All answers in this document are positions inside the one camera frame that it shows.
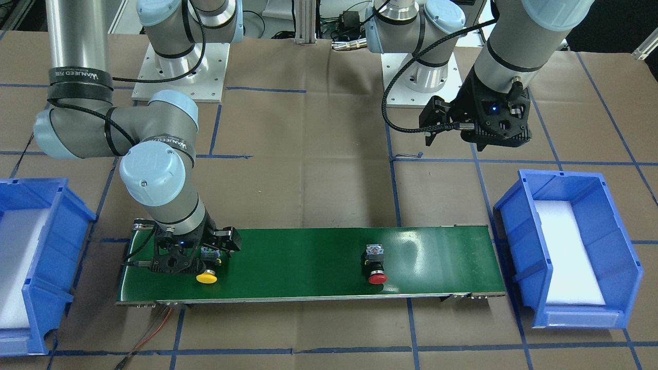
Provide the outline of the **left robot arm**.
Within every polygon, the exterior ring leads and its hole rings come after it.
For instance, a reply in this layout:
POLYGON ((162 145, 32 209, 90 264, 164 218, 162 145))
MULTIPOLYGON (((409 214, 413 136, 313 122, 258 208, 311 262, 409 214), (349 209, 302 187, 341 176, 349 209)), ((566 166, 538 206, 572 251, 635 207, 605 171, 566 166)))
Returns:
POLYGON ((528 126, 528 87, 557 51, 562 40, 588 14, 592 1, 495 1, 493 19, 466 25, 464 11, 452 1, 373 1, 365 35, 370 52, 407 55, 385 88, 381 114, 400 133, 425 135, 427 146, 439 133, 458 130, 479 151, 496 145, 519 147, 533 136, 528 126), (443 71, 458 37, 492 26, 453 101, 433 96, 423 108, 417 128, 394 124, 387 100, 395 82, 414 90, 421 74, 443 71))

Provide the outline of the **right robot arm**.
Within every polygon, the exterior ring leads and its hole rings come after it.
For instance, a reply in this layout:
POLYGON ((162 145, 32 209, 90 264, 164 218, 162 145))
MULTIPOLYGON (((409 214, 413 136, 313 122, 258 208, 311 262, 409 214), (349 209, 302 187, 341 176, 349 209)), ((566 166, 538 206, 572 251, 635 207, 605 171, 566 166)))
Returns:
MULTIPOLYGON (((164 72, 148 84, 194 82, 207 70, 208 43, 242 39, 240 1, 139 1, 137 12, 164 72)), ((162 89, 143 107, 115 106, 114 83, 131 79, 109 71, 103 2, 47 1, 46 14, 51 107, 36 117, 36 143, 54 158, 120 157, 127 191, 154 222, 150 270, 210 281, 240 242, 233 227, 216 227, 193 183, 197 103, 162 89)))

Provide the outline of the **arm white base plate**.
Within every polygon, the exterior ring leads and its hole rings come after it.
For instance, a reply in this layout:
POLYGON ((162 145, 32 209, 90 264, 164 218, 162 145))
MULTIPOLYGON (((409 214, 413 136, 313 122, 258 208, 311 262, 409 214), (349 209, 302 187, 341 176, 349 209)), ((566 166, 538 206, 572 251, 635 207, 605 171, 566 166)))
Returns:
POLYGON ((187 77, 165 83, 143 83, 143 80, 162 80, 178 77, 188 72, 200 56, 201 44, 197 44, 190 54, 178 59, 168 59, 155 53, 148 45, 132 98, 148 101, 163 89, 184 93, 196 102, 221 103, 223 100, 224 77, 229 59, 230 44, 207 44, 199 68, 187 77))
POLYGON ((447 65, 434 70, 415 63, 395 82, 386 105, 396 108, 422 108, 429 99, 440 96, 450 102, 458 94, 462 78, 452 54, 447 65))

